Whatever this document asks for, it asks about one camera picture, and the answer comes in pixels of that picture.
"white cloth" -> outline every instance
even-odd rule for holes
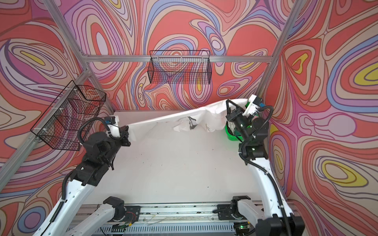
[[[239,106],[245,106],[248,99],[233,99],[232,101]],[[162,122],[171,122],[173,130],[178,132],[190,131],[196,125],[203,127],[207,132],[221,130],[226,125],[226,115],[226,100],[223,100],[197,109],[132,123],[128,125],[129,140],[141,140],[156,124]]]

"table surface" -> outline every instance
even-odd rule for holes
[[[177,111],[116,112],[120,125]],[[176,132],[160,123],[144,139],[121,147],[109,169],[84,204],[100,204],[109,196],[125,203],[229,201],[248,195],[261,200],[252,174],[237,154],[238,142],[224,130],[212,133],[198,126]]]

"wire basket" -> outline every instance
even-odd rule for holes
[[[150,83],[210,84],[210,51],[154,50],[150,57]]]
[[[37,120],[30,131],[52,149],[79,151],[81,145],[77,138],[77,131],[87,120],[98,116],[105,100],[105,92],[88,85],[75,85],[46,124],[40,129],[34,128],[48,109]],[[83,130],[82,137],[84,139],[88,135],[93,123],[94,121]]]

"metal beam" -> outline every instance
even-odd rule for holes
[[[101,91],[104,91],[103,87],[101,86],[100,82],[98,81],[96,75],[93,73],[92,69],[83,59],[83,51],[81,50],[80,46],[78,45],[75,37],[73,36],[64,16],[62,15],[59,7],[56,5],[54,0],[44,0],[45,6],[50,13],[51,17],[54,19],[56,25],[60,29],[63,34],[63,38],[67,41],[68,45],[71,47],[73,54],[76,56],[78,62],[84,69],[89,70],[93,76],[89,77],[89,80],[93,84],[93,86]],[[108,100],[105,101],[105,105],[108,107],[110,112],[114,112],[110,102]]]
[[[272,72],[274,71],[274,66],[276,65],[278,61],[278,58],[282,52],[282,49],[285,46],[287,39],[289,38],[290,32],[295,24],[295,21],[298,19],[299,13],[301,12],[302,7],[304,6],[306,1],[307,0],[295,0],[293,7],[291,8],[291,11],[289,13],[289,16],[287,17],[287,20],[285,22],[281,35],[278,38],[277,44],[274,48],[272,61],[266,67],[264,75],[259,83],[259,86],[257,87],[257,92],[256,92],[257,96],[262,97],[265,86],[268,83],[268,80]]]
[[[88,70],[83,71],[75,80],[75,83],[81,85],[90,75]],[[66,100],[69,95],[69,91],[75,86],[74,83],[68,87],[68,90],[58,99],[58,101],[53,105],[53,107],[46,113],[46,115],[41,118],[41,121],[37,124],[34,129],[41,129],[46,122],[54,115],[57,108]],[[17,148],[16,152],[6,161],[3,167],[0,169],[0,192],[3,190],[5,185],[12,178],[14,173],[20,168],[22,163],[30,155],[31,151],[39,142],[39,138],[32,132],[28,135],[23,144]]]
[[[190,58],[202,58],[202,56],[186,56]],[[84,55],[86,62],[149,62],[150,56],[138,55]],[[271,62],[272,56],[210,56],[211,62]]]

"black wire mesh basket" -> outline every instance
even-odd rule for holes
[[[154,50],[150,57],[150,83],[210,84],[208,50]]]
[[[45,125],[40,129],[35,128],[48,109],[36,121],[30,131],[52,149],[79,151],[81,145],[77,138],[77,131],[87,120],[98,116],[105,103],[106,94],[88,85],[75,85],[71,91],[66,91],[66,93],[69,93],[68,97]],[[93,123],[94,121],[83,130],[83,139],[88,135]]]

